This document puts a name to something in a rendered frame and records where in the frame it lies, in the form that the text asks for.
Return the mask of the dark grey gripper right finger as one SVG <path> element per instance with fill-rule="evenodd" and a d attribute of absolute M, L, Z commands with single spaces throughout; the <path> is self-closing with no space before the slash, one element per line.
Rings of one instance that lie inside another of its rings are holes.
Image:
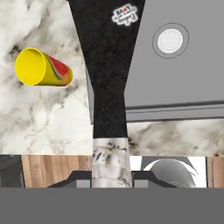
<path fill-rule="evenodd" d="M 132 171 L 131 176 L 133 187 L 135 187 L 136 180 L 148 180 L 162 187 L 175 188 L 175 185 L 169 184 L 161 179 L 158 179 L 152 171 Z"/>

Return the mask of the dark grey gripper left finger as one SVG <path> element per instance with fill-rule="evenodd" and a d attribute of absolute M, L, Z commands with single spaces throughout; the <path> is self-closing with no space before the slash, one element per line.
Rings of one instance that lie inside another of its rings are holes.
<path fill-rule="evenodd" d="M 90 188 L 91 180 L 91 171 L 72 171 L 68 178 L 51 185 L 51 188 Z"/>

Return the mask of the grey sink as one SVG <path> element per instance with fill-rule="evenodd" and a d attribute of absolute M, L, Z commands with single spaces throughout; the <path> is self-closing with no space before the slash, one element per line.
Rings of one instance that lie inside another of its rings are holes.
<path fill-rule="evenodd" d="M 155 31 L 166 23 L 182 24 L 190 35 L 174 59 L 152 48 Z M 177 119 L 190 109 L 213 117 L 224 104 L 224 0 L 145 0 L 124 100 L 134 120 Z"/>

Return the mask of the yellow cup with watermelon print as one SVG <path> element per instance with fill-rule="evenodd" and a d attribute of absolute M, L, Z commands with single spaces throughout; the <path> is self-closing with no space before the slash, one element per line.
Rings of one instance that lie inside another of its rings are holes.
<path fill-rule="evenodd" d="M 68 65 L 35 47 L 27 47 L 18 54 L 15 70 L 26 86 L 65 87 L 74 77 Z"/>

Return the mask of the white round sink drain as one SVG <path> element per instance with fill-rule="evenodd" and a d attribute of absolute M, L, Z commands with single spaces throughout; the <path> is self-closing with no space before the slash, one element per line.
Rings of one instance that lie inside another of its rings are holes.
<path fill-rule="evenodd" d="M 174 59 L 188 47 L 190 35 L 188 30 L 179 23 L 161 25 L 152 38 L 154 53 L 162 59 Z"/>

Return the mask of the wooden cupboard front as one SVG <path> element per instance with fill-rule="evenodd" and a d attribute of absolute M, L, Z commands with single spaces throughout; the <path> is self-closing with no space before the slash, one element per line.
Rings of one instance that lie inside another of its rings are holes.
<path fill-rule="evenodd" d="M 26 188 L 46 188 L 64 179 L 72 171 L 90 171 L 90 156 L 23 155 L 24 184 Z"/>
<path fill-rule="evenodd" d="M 206 159 L 206 178 L 209 188 L 224 188 L 224 157 Z"/>

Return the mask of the white and grey panel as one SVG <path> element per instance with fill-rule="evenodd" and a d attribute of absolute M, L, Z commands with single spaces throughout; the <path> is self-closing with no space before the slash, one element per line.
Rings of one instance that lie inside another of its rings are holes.
<path fill-rule="evenodd" d="M 207 168 L 204 157 L 131 156 L 131 171 L 151 171 L 175 188 L 207 188 Z M 158 188 L 148 180 L 136 180 L 135 188 Z"/>

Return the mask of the dark grey cupboard front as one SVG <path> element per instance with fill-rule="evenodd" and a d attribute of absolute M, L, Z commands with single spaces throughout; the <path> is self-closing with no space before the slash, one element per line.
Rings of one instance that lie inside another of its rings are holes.
<path fill-rule="evenodd" d="M 22 162 L 20 156 L 0 156 L 0 188 L 23 188 Z"/>

